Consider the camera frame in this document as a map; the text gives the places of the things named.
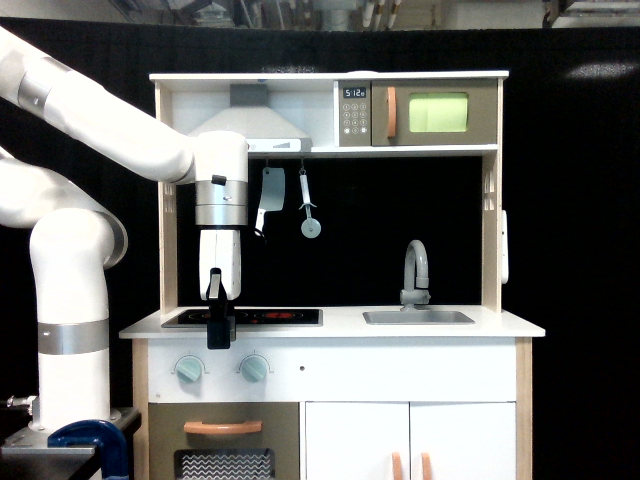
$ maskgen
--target orange cabinet handle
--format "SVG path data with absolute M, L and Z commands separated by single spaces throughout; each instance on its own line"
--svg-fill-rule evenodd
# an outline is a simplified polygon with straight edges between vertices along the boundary
M 422 480 L 431 480 L 431 457 L 427 452 L 422 454 Z
M 400 454 L 393 452 L 391 454 L 391 461 L 393 462 L 393 480 L 402 480 L 402 462 L 400 462 Z
M 387 88 L 387 103 L 389 104 L 389 119 L 387 121 L 387 138 L 396 136 L 396 87 Z
M 262 431 L 262 420 L 246 421 L 244 423 L 205 424 L 202 422 L 187 422 L 184 424 L 185 433 L 198 435 L 241 435 Z

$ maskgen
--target black curtain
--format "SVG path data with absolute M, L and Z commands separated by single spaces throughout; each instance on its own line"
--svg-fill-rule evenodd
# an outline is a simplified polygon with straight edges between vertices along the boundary
M 534 341 L 534 475 L 638 477 L 636 29 L 311 33 L 0 24 L 150 114 L 150 73 L 509 70 L 503 185 L 511 278 L 503 307 L 547 330 Z M 130 250 L 107 281 L 112 402 L 130 405 L 130 345 L 117 332 L 158 307 L 156 186 L 7 102 L 0 118 L 0 145 L 67 176 L 127 227 Z M 252 162 L 252 178 L 263 166 Z M 299 162 L 282 166 L 287 200 L 268 219 L 267 244 L 243 236 L 243 303 L 397 303 L 414 236 L 430 254 L 434 302 L 479 301 L 478 159 L 306 162 L 323 225 L 316 240 L 299 233 Z M 188 220 L 189 187 L 180 188 Z M 257 205 L 256 192 L 250 202 Z M 188 221 L 180 235 L 181 245 L 193 241 Z M 11 365 L 0 398 L 37 390 L 28 236 L 0 229 L 0 361 Z M 197 301 L 192 252 L 180 251 L 183 304 Z

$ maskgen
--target gray faucet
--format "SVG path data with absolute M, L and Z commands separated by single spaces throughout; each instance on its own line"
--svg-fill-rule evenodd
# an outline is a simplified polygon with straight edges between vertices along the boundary
M 413 240 L 404 257 L 404 289 L 400 292 L 402 311 L 414 310 L 415 305 L 427 305 L 429 295 L 429 263 L 427 251 L 420 240 Z

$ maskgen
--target digital display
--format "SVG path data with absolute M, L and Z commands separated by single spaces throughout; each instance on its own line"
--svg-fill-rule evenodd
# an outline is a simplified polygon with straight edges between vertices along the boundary
M 344 98 L 367 98 L 367 87 L 347 87 L 342 89 Z

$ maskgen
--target stove knob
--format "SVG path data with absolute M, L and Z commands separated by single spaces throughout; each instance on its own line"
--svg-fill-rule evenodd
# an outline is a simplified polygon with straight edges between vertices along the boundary
M 202 362 L 191 355 L 182 357 L 176 364 L 176 373 L 181 381 L 195 383 L 202 375 Z
M 267 376 L 269 364 L 260 355 L 249 355 L 240 364 L 240 373 L 247 382 L 258 383 Z

